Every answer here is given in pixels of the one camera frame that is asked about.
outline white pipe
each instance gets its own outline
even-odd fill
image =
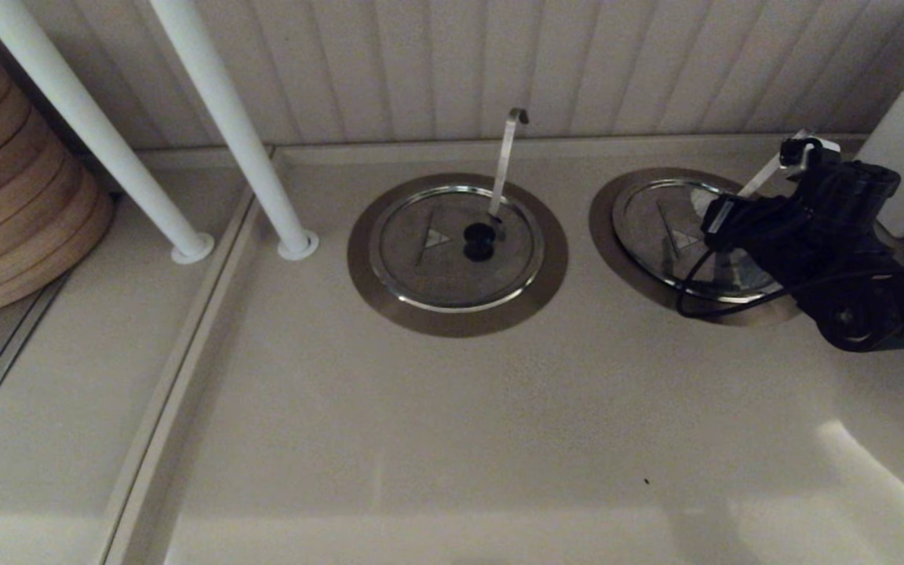
[[[277,231],[281,239],[279,254],[292,261],[308,257],[319,245],[319,239],[302,228],[201,14],[191,0],[150,1],[201,100]]]
[[[173,244],[173,260],[200,261],[215,240],[198,233],[97,106],[21,0],[0,0],[0,39],[82,142]]]

